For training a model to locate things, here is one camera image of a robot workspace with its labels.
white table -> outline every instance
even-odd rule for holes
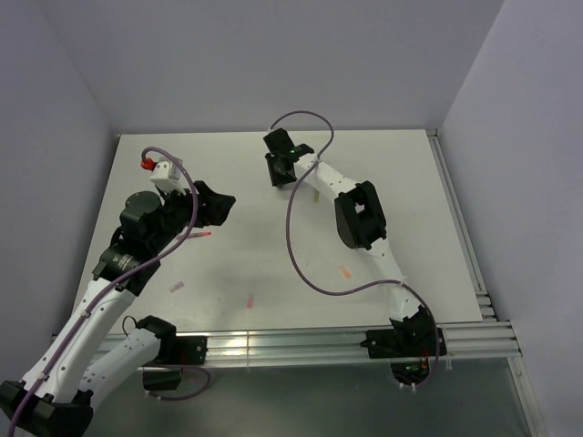
[[[188,240],[162,260],[162,267],[127,314],[137,319],[152,314],[180,331],[387,324],[381,291],[326,297],[296,275],[284,237],[289,190],[271,187],[263,136],[262,132],[122,136],[76,303],[118,226],[126,198],[140,190],[154,190],[139,160],[144,147],[158,146],[182,158],[193,179],[235,196],[237,203],[223,226],[205,229],[211,236]],[[329,134],[295,132],[291,136],[296,144],[305,142],[319,149]],[[349,178],[374,183],[394,257],[437,321],[481,321],[470,271],[425,132],[340,131],[324,160]],[[292,240],[302,268],[329,290],[346,290],[370,281],[368,270],[336,233],[333,205],[323,198],[315,203],[313,194],[308,186],[300,190],[292,217]],[[349,279],[341,266],[350,272]],[[179,281],[184,287],[170,292]],[[120,332],[117,323],[111,333]]]

cable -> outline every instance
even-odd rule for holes
[[[306,110],[297,110],[297,111],[292,111],[292,112],[288,112],[287,114],[282,115],[281,117],[279,117],[277,120],[275,120],[271,126],[269,127],[269,130],[272,131],[275,126],[280,123],[284,118],[287,118],[289,116],[293,116],[295,114],[307,114],[309,116],[314,116],[319,118],[320,120],[322,120],[330,129],[330,139],[328,139],[328,142],[326,142],[326,144],[324,145],[324,147],[322,147],[322,150],[320,150],[317,154],[316,154],[316,161],[313,163],[313,165],[308,168],[308,171],[306,171],[298,180],[297,182],[293,185],[293,189],[291,190],[291,194],[290,194],[290,200],[288,201],[288,208],[287,208],[287,212],[285,215],[285,243],[286,243],[286,247],[288,250],[288,255],[290,256],[290,260],[291,260],[291,264],[293,265],[293,268],[295,269],[295,271],[298,273],[298,275],[300,276],[300,278],[302,278],[302,280],[306,283],[306,285],[308,285],[310,288],[312,288],[313,290],[318,291],[321,294],[325,294],[326,296],[347,296],[349,294],[354,294],[358,291],[362,291],[362,290],[366,290],[366,289],[370,289],[371,287],[377,286],[377,285],[383,285],[383,284],[392,284],[392,285],[399,285],[401,287],[403,287],[404,289],[406,289],[407,291],[409,291],[411,294],[413,294],[413,296],[415,296],[415,298],[417,300],[419,300],[419,302],[421,302],[421,304],[424,306],[425,310],[427,311],[427,314],[429,314],[429,317],[431,319],[432,325],[434,327],[434,335],[435,335],[435,363],[434,366],[431,368],[429,374],[427,375],[427,377],[424,379],[423,382],[421,382],[420,384],[417,384],[417,387],[420,387],[421,385],[425,384],[426,382],[428,382],[430,380],[430,378],[433,377],[434,372],[435,372],[435,368],[437,367],[437,363],[439,362],[439,351],[440,351],[440,344],[439,344],[439,331],[437,330],[437,323],[435,321],[435,317],[433,312],[431,312],[431,310],[429,309],[429,306],[427,305],[427,303],[425,303],[424,299],[415,291],[413,290],[413,288],[411,288],[411,286],[409,286],[408,284],[404,283],[401,279],[380,279],[380,280],[375,280],[373,282],[369,282],[367,284],[361,285],[360,287],[356,287],[354,289],[350,289],[350,290],[346,290],[346,291],[328,291],[325,290],[321,287],[318,287],[316,284],[314,284],[313,282],[311,282],[302,272],[302,269],[300,268],[298,261],[295,258],[295,255],[293,254],[293,248],[292,248],[292,231],[291,231],[291,224],[292,224],[292,206],[293,206],[293,200],[295,199],[295,195],[298,192],[298,188],[300,187],[300,185],[302,184],[302,182],[310,175],[310,173],[312,173],[316,167],[318,167],[318,164],[320,163],[320,157],[322,156],[322,154],[326,151],[326,149],[331,145],[331,143],[334,140],[334,128],[332,126],[332,123],[330,123],[330,121],[328,121],[325,117],[321,116],[320,114],[317,114],[315,112],[312,111],[306,111]]]
[[[126,320],[127,319],[132,319],[134,322],[134,329],[138,326],[138,321],[136,320],[136,318],[134,316],[126,316],[124,317],[124,319],[121,321],[121,330],[124,331],[124,334],[126,334],[126,337],[128,337],[128,333],[126,332]]]
[[[160,253],[159,255],[157,255],[157,257],[154,257],[154,258],[144,262],[140,266],[137,266],[136,268],[124,273],[119,278],[117,278],[114,281],[107,284],[107,286],[104,289],[102,289],[96,295],[96,297],[93,300],[91,300],[91,302],[89,302],[89,304],[85,308],[84,314],[90,315],[91,311],[93,311],[93,309],[98,305],[98,303],[110,291],[112,291],[118,284],[125,281],[126,279],[131,278],[132,276],[134,276],[136,273],[142,271],[143,269],[147,269],[152,264],[159,262],[161,259],[167,257],[170,253],[172,253],[174,250],[176,250],[184,241],[186,241],[186,239],[189,236],[189,233],[192,231],[192,228],[194,228],[194,223],[197,219],[197,212],[199,210],[199,202],[198,202],[198,198],[197,198],[197,191],[196,191],[196,188],[194,187],[194,182],[192,182],[192,179],[190,178],[189,172],[182,166],[182,164],[180,164],[179,160],[177,160],[172,155],[170,155],[170,153],[167,152],[166,150],[163,150],[159,147],[146,147],[144,150],[142,150],[142,155],[141,155],[142,161],[145,160],[148,152],[159,153],[163,157],[166,157],[167,159],[169,159],[172,162],[172,164],[174,164],[176,166],[176,168],[180,171],[180,173],[187,180],[187,182],[189,184],[189,188],[190,188],[190,194],[192,196],[192,217],[190,218],[190,223],[187,226],[187,228],[183,234],[183,237],[180,240],[178,240],[169,249]],[[25,395],[23,400],[20,401],[20,404],[16,408],[15,414],[12,417],[12,421],[10,421],[10,426],[8,427],[7,437],[14,437],[15,430],[16,430],[16,424],[18,423],[20,416],[22,415],[22,411],[25,409],[26,405],[28,404],[30,399],[35,395],[36,391],[40,388],[42,383],[45,382],[46,376],[48,375],[48,373],[51,372],[53,367],[55,367],[55,364],[61,358],[61,356],[65,352],[69,343],[75,338],[75,336],[77,335],[77,333],[79,332],[79,330],[81,329],[81,327],[83,326],[83,324],[86,321],[87,321],[87,317],[79,316],[79,318],[77,319],[77,321],[75,322],[75,324],[73,325],[71,330],[68,332],[68,334],[65,336],[65,338],[63,339],[61,344],[56,349],[55,354],[51,357],[50,360],[48,360],[42,373],[40,375],[38,375],[36,381],[33,383],[31,388],[28,390],[28,393]]]
[[[153,391],[148,392],[148,396],[156,398],[159,401],[186,401],[188,399],[192,399],[203,393],[205,390],[207,390],[210,386],[210,382],[212,381],[212,376],[210,375],[210,372],[200,366],[160,364],[158,367],[162,367],[164,369],[181,369],[183,371],[199,371],[201,373],[204,373],[205,376],[207,377],[202,387],[200,387],[193,393],[185,394],[184,396],[163,396]]]

white wall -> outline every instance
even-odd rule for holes
[[[443,127],[494,303],[552,435],[583,428],[583,2],[506,0]]]
[[[117,131],[179,132],[439,127],[502,0],[39,3]]]
[[[3,381],[40,358],[71,309],[114,146],[34,1],[0,2],[0,65]]]

small pink piece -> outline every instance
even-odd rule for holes
[[[199,237],[208,237],[209,235],[212,235],[212,232],[210,232],[209,230],[205,230],[204,232],[191,232],[189,233],[189,235],[186,237],[186,239],[197,239]],[[176,237],[176,239],[181,239],[184,237],[184,234],[182,235],[178,235]]]
[[[338,269],[340,269],[340,271],[343,273],[345,278],[350,279],[351,274],[350,274],[350,271],[348,271],[348,269],[346,267],[338,266]]]
[[[180,290],[182,287],[184,287],[184,282],[179,281],[176,284],[174,284],[172,287],[169,288],[170,293],[173,293],[176,290]]]

red connector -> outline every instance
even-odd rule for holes
[[[154,169],[154,167],[156,166],[156,163],[154,162],[154,159],[152,159],[152,158],[146,158],[146,159],[142,160],[142,162],[140,163],[140,165],[145,170],[152,171]]]

